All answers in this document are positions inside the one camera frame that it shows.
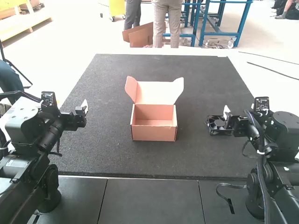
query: cardboard box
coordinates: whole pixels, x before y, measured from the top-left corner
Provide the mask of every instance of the cardboard box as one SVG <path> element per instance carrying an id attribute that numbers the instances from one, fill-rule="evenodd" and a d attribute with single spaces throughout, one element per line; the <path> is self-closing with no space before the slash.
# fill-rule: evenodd
<path id="1" fill-rule="evenodd" d="M 153 44 L 154 23 L 147 23 L 122 32 L 123 40 L 130 43 L 132 48 L 143 48 Z"/>
<path id="2" fill-rule="evenodd" d="M 174 105 L 184 90 L 184 78 L 173 82 L 137 82 L 128 76 L 125 91 L 134 104 L 131 116 L 133 140 L 175 141 L 177 112 Z"/>
<path id="3" fill-rule="evenodd" d="M 10 17 L 12 15 L 15 15 L 14 8 L 4 9 L 4 10 L 0 11 L 0 20 Z"/>
<path id="4" fill-rule="evenodd" d="M 31 6 L 32 6 L 33 8 L 35 8 L 35 7 L 37 7 L 37 6 L 40 4 L 39 1 L 40 1 L 40 0 L 31 0 L 31 1 L 30 1 L 30 4 L 31 4 Z M 21 4 L 21 5 L 20 5 L 20 8 L 21 8 L 21 9 L 28 9 L 26 4 Z"/>

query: metal rack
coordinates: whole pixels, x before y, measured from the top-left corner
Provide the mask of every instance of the metal rack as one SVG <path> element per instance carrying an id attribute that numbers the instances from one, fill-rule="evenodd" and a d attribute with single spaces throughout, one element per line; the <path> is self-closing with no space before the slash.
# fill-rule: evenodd
<path id="1" fill-rule="evenodd" d="M 191 37 L 192 39 L 191 46 L 194 47 L 198 21 L 200 17 L 203 17 L 202 27 L 200 31 L 200 38 L 199 38 L 199 46 L 203 45 L 205 36 L 209 35 L 209 36 L 231 36 L 232 39 L 234 40 L 234 47 L 237 47 L 252 2 L 253 2 L 252 0 L 246 0 L 246 1 L 206 0 L 205 3 L 202 3 L 201 0 L 192 0 L 191 3 L 191 0 L 185 0 L 185 3 L 183 3 L 183 5 L 185 5 L 185 8 L 184 11 L 182 12 L 182 18 L 185 20 L 185 28 L 188 27 L 190 6 L 191 6 L 192 9 L 191 9 L 191 16 L 190 16 L 190 25 L 193 26 L 193 34 L 180 34 L 180 36 Z M 219 3 L 219 9 L 217 13 L 208 12 L 210 3 Z M 225 4 L 227 3 L 246 4 L 237 32 L 222 32 L 219 28 L 222 22 L 224 7 Z M 206 22 L 209 22 L 211 24 L 215 32 L 206 32 Z"/>

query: black carpet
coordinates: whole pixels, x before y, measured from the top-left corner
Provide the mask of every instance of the black carpet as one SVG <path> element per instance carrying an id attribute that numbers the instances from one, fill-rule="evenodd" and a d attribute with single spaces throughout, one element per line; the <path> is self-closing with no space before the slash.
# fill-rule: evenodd
<path id="1" fill-rule="evenodd" d="M 132 100 L 127 76 L 138 81 L 185 78 L 176 102 L 176 142 L 132 141 Z M 215 56 L 96 55 L 61 111 L 89 104 L 86 128 L 65 132 L 62 158 L 51 157 L 62 174 L 154 178 L 244 178 L 254 159 L 241 153 L 245 138 L 210 136 L 204 121 L 250 108 L 253 97 L 228 58 Z M 249 146 L 248 154 L 254 153 Z"/>

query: yellow cart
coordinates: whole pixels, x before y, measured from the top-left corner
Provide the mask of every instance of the yellow cart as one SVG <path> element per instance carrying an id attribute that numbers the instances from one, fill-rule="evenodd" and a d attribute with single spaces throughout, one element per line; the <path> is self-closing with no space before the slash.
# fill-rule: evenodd
<path id="1" fill-rule="evenodd" d="M 115 16 L 122 15 L 122 18 L 126 18 L 125 0 L 99 0 L 99 4 L 109 7 L 110 19 L 115 21 Z"/>

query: open cardboard box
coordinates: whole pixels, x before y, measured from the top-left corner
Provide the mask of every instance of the open cardboard box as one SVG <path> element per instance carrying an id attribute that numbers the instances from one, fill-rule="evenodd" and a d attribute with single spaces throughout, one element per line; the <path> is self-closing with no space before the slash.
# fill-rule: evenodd
<path id="1" fill-rule="evenodd" d="M 137 82 L 128 76 L 125 91 L 134 104 L 131 116 L 133 140 L 175 141 L 177 112 L 174 105 L 184 90 L 184 78 L 173 82 Z"/>

